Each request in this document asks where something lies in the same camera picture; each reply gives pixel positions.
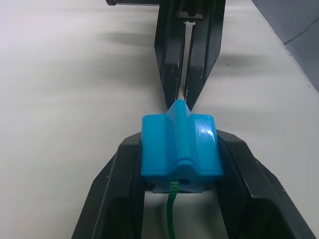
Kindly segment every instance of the black plastic jaw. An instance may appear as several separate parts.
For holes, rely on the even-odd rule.
[[[73,239],[140,239],[144,210],[141,133],[123,140],[92,183]]]
[[[190,110],[220,52],[225,0],[107,0],[115,4],[159,4],[155,53],[166,106],[177,100],[185,47],[185,23],[194,22],[184,98]]]
[[[215,182],[229,239],[315,239],[278,179],[244,141],[217,131],[225,177]],[[72,239],[140,239],[141,134],[126,138],[94,180]]]

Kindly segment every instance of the black clamp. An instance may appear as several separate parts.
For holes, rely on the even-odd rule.
[[[177,100],[185,47],[185,23],[193,22],[184,98],[193,109],[220,52],[225,0],[107,0],[115,4],[159,4],[155,53],[166,106]]]
[[[215,188],[229,239],[315,239],[278,179],[238,137],[217,131],[225,176]],[[141,134],[120,144],[94,180],[72,239],[141,239]]]

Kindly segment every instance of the blue plastic block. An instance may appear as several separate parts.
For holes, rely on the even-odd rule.
[[[179,180],[181,191],[201,193],[223,175],[213,117],[191,114],[183,100],[166,114],[143,117],[142,147],[141,175],[156,184],[154,192],[169,192]]]

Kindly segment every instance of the black metal bar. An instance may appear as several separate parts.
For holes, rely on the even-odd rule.
[[[315,239],[278,179],[247,144],[217,134],[225,177],[215,186],[229,239]]]
[[[155,53],[167,108],[177,99],[185,47],[185,24],[176,17],[177,0],[161,0]]]
[[[108,5],[133,4],[133,5],[159,5],[160,0],[106,0]]]
[[[194,107],[220,52],[225,0],[211,0],[210,11],[192,29],[184,96],[190,110]]]

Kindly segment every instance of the blue clip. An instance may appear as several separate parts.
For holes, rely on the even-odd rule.
[[[172,180],[181,191],[201,193],[223,175],[213,117],[191,114],[183,100],[166,114],[143,117],[142,147],[141,175],[156,193],[169,192]]]

